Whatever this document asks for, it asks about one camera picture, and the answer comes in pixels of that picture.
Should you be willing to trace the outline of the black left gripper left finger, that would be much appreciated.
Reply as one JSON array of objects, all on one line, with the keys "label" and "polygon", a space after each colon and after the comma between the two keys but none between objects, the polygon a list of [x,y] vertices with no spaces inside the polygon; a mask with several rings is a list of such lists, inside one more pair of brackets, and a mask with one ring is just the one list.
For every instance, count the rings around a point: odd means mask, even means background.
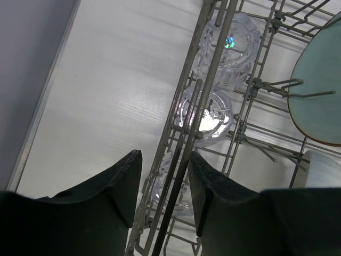
[{"label": "black left gripper left finger", "polygon": [[142,153],[53,197],[1,192],[1,255],[124,255]]}]

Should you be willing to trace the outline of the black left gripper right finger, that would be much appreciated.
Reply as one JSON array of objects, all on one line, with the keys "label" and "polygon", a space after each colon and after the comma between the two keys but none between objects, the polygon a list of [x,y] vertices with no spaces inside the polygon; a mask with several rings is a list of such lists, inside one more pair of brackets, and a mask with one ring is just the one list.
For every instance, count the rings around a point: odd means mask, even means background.
[{"label": "black left gripper right finger", "polygon": [[250,190],[193,152],[188,166],[204,255],[340,255],[340,189]]}]

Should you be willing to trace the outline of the grey wire dish rack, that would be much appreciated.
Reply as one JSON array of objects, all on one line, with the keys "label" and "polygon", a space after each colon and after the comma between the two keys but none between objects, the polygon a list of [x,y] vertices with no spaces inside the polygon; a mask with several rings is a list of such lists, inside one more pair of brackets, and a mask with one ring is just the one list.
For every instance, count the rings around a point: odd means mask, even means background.
[{"label": "grey wire dish rack", "polygon": [[126,255],[340,255],[340,1],[204,1]]}]

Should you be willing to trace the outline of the clear faceted glass middle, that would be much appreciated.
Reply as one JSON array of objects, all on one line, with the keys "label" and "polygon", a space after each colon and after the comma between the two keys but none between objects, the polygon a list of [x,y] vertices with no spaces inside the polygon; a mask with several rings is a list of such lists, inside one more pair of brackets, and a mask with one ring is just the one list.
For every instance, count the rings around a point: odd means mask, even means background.
[{"label": "clear faceted glass middle", "polygon": [[[188,88],[184,91],[176,111],[175,125],[183,126],[193,91],[194,88]],[[196,140],[194,145],[196,147],[208,147],[218,143],[226,136],[233,121],[231,98],[223,91],[212,87],[199,126],[203,138]]]}]

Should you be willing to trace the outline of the teal floral plate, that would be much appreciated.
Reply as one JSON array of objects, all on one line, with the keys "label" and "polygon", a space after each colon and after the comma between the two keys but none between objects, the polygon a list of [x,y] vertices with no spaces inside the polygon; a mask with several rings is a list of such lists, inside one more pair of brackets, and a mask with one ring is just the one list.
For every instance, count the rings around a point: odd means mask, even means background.
[{"label": "teal floral plate", "polygon": [[309,139],[340,147],[340,14],[318,31],[295,64],[289,88],[289,112]]}]

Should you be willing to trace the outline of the clear faceted glass far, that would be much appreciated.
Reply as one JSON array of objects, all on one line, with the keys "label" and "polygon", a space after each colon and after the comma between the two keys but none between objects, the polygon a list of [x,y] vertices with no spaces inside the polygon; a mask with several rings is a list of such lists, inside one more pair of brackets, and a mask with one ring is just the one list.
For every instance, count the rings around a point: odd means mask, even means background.
[{"label": "clear faceted glass far", "polygon": [[[193,61],[195,77],[206,79],[222,26],[216,17],[207,22],[202,32],[199,51]],[[225,40],[213,85],[233,91],[246,81],[257,56],[261,33],[248,15],[235,13]]]}]

